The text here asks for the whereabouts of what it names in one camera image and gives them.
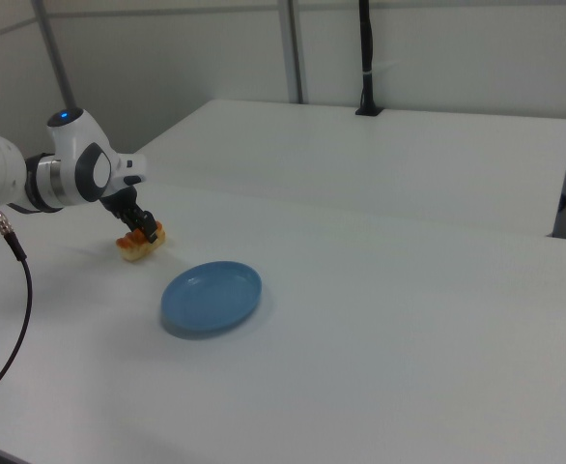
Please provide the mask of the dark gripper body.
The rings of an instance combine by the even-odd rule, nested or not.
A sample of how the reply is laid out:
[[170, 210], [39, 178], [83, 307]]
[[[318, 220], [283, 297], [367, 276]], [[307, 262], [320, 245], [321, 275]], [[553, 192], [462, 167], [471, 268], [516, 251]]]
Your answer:
[[138, 222], [142, 218], [142, 213], [137, 205], [135, 187], [123, 188], [111, 195], [104, 196], [99, 202], [122, 222]]

